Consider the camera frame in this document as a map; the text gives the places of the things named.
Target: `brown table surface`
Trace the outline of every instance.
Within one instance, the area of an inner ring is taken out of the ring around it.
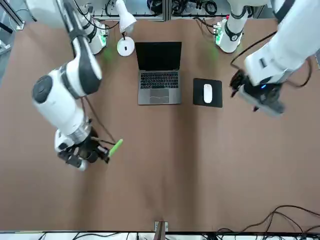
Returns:
[[[276,27],[271,19],[249,20],[237,53]],[[136,53],[120,57],[120,37],[114,28],[98,56],[103,83],[91,100],[124,143],[109,165],[80,172],[57,157],[55,128],[31,98],[39,77],[73,58],[68,36],[39,23],[17,33],[0,88],[1,230],[152,231],[164,220],[170,231],[239,231],[282,204],[320,212],[318,71],[302,89],[284,87],[282,117],[253,113],[230,98],[235,53],[218,50],[195,20],[140,20],[136,42],[182,41],[182,104],[139,106]],[[303,82],[306,69],[292,79]],[[194,78],[222,81],[223,108],[193,105]],[[297,209],[282,212],[304,229],[320,222]],[[297,229],[275,216],[270,230]]]

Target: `laptop keyboard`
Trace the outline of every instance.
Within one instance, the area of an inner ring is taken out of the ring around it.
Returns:
[[[177,89],[178,72],[142,72],[140,89]]]

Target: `computer mouse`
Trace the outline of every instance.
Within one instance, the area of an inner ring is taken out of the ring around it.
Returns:
[[[206,104],[212,102],[212,86],[211,84],[203,85],[203,100]]]

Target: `white desk lamp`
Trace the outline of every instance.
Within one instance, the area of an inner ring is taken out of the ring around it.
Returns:
[[[125,36],[125,32],[131,33],[137,20],[130,12],[128,12],[123,0],[117,0],[115,8],[120,17],[119,27],[123,36],[123,38],[118,41],[116,49],[121,56],[127,57],[134,52],[135,42],[131,37]]]

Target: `mouse pad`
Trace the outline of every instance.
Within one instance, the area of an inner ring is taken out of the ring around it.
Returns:
[[[212,86],[212,101],[204,101],[204,85]],[[222,108],[222,82],[218,80],[194,78],[193,79],[193,104],[206,107]]]

